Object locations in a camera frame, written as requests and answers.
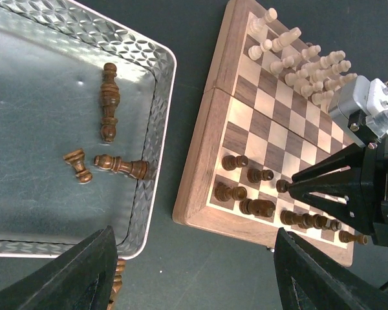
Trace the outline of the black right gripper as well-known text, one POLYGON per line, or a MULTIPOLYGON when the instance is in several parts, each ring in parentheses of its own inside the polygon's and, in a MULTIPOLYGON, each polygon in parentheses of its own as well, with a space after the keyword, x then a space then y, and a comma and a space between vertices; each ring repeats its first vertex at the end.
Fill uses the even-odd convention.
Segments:
POLYGON ((290 196, 313 206, 362 234, 372 238, 375 245, 388 247, 388 138, 374 149, 353 143, 321 162, 295 173, 287 185, 290 196), (341 172, 350 185, 309 185, 305 182, 326 173, 349 166, 341 172), (316 196, 349 198, 346 203, 316 196))

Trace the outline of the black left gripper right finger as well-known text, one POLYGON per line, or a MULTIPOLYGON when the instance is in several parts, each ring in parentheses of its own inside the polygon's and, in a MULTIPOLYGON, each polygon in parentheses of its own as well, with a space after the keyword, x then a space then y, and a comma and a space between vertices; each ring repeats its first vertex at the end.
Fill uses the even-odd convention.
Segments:
POLYGON ((373 287, 284 228, 274 265, 283 309, 388 309, 388 282, 373 287))

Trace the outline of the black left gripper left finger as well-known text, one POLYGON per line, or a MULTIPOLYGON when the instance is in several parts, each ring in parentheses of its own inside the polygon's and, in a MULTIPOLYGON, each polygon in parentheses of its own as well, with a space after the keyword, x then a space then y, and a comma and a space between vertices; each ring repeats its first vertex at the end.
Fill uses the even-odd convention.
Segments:
POLYGON ((117 261, 107 226, 0 290, 0 309, 107 309, 117 261))

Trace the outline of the dark chess rook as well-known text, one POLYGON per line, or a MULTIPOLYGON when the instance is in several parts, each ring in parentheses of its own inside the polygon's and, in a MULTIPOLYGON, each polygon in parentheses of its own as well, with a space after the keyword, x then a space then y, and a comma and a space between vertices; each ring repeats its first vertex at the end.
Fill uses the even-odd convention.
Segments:
POLYGON ((350 242, 357 242, 361 245, 368 244, 368 237, 364 234, 351 234, 348 231, 340 231, 339 232, 339 240, 342 243, 350 243, 350 242))

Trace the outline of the dark chess piece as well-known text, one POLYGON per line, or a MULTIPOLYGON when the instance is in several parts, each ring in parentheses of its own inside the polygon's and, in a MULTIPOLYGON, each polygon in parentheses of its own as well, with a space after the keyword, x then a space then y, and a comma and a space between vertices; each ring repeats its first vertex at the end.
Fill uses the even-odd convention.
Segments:
POLYGON ((330 219, 320 214, 298 214, 283 210, 280 214, 280 220, 284 225, 298 225, 302 229, 315 228, 336 232, 342 228, 342 224, 338 220, 330 219))

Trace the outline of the dark chess pawn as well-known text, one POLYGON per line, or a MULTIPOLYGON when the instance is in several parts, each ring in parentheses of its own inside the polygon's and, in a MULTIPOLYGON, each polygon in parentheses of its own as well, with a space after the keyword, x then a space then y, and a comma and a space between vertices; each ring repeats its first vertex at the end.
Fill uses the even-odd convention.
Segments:
POLYGON ((236 168, 243 168, 248 165, 248 157, 245 155, 234 156, 227 155, 222 159, 222 168, 226 171, 232 171, 236 168))
POLYGON ((286 180, 280 179, 276 182, 276 190, 278 193, 286 193, 288 192, 290 183, 286 180))

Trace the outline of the dark corner rook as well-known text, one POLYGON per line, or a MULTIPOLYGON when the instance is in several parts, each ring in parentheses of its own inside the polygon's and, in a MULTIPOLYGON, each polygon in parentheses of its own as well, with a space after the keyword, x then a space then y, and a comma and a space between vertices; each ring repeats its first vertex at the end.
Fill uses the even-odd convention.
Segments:
POLYGON ((245 187, 229 187, 223 183, 218 183, 214 190, 215 198, 220 202, 243 201, 247 198, 247 194, 245 187))

